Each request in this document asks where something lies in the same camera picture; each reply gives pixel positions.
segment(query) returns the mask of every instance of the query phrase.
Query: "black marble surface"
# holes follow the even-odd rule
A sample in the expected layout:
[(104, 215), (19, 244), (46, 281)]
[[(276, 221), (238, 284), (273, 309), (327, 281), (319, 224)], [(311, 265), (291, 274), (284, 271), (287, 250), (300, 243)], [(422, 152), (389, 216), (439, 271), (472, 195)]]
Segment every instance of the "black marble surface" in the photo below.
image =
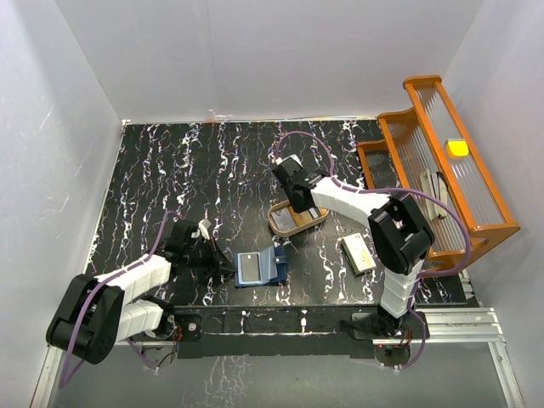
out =
[[(286, 199), (269, 170), (272, 146), (292, 130), (324, 139), (337, 159), (339, 178), (364, 185), (356, 145), (382, 138), (375, 121), (128, 126), (87, 272), (111, 272), (144, 254), (152, 247), (164, 212), (175, 210), (194, 221), (208, 218), (219, 246), (231, 259), (238, 252), (261, 251), (274, 242), (284, 245), (289, 278), (279, 286), (236, 289), (234, 277), (205, 279), (186, 270), (151, 295), (179, 306), (377, 303), (383, 266), (377, 260), (375, 270), (355, 276), (338, 244), (342, 236), (360, 232), (374, 252), (369, 231), (362, 225), (331, 213), (321, 226), (290, 239), (280, 239), (269, 229), (269, 208)], [(328, 166), (325, 153), (310, 138), (288, 139), (282, 155), (292, 153), (308, 169)], [(417, 301), (462, 304), (466, 298), (455, 276), (425, 280)]]

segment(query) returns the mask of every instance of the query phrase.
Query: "small container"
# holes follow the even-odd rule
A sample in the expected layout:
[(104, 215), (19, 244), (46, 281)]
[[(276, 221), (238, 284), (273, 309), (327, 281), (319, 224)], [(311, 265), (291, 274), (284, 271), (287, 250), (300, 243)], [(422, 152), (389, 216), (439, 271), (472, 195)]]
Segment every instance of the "small container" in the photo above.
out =
[(329, 210), (324, 208), (310, 208), (296, 213), (289, 201), (283, 201), (269, 209), (269, 224), (276, 235), (287, 238), (321, 224), (328, 214)]

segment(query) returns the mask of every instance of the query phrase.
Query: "gray floor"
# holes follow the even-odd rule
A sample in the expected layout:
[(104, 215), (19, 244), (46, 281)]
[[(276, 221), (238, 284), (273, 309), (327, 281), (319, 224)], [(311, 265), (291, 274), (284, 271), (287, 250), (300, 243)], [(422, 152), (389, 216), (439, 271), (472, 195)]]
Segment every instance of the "gray floor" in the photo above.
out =
[(49, 407), (507, 406), (486, 343), (428, 344), (399, 375), (368, 361), (218, 357), (177, 360), (155, 375), (129, 347), (117, 346), (103, 363), (85, 365), (66, 388), (55, 388)]

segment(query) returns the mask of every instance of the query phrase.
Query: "black table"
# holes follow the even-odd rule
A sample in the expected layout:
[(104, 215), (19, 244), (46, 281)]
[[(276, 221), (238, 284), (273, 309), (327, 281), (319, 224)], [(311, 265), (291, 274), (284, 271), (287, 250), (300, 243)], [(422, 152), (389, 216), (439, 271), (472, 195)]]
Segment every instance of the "black table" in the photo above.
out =
[[(272, 144), (292, 130), (324, 139), (337, 158), (339, 178), (364, 185), (356, 145), (382, 138), (376, 121), (128, 126), (87, 273), (111, 272), (144, 254), (168, 209), (194, 221), (208, 218), (219, 246), (231, 259), (239, 252), (281, 243), (290, 272), (284, 285), (236, 289), (234, 277), (206, 279), (186, 270), (150, 291), (157, 298), (192, 307), (376, 304), (383, 291), (383, 266), (377, 260), (376, 270), (356, 276), (338, 244), (342, 236), (360, 232), (373, 252), (369, 231), (362, 225), (330, 213), (321, 226), (290, 239), (280, 239), (269, 229), (269, 208), (286, 199), (269, 170)], [(288, 139), (283, 156), (291, 153), (308, 169), (329, 164), (310, 138)], [(467, 301), (458, 276), (425, 280), (416, 300)]]

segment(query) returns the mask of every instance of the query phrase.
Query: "yellow sponge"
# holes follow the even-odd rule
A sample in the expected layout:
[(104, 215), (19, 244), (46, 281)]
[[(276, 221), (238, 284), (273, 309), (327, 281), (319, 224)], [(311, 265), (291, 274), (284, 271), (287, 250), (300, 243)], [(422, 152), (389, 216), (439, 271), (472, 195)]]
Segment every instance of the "yellow sponge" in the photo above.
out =
[(468, 156), (468, 145), (465, 139), (448, 139), (445, 145), (448, 155), (452, 159), (462, 159)]

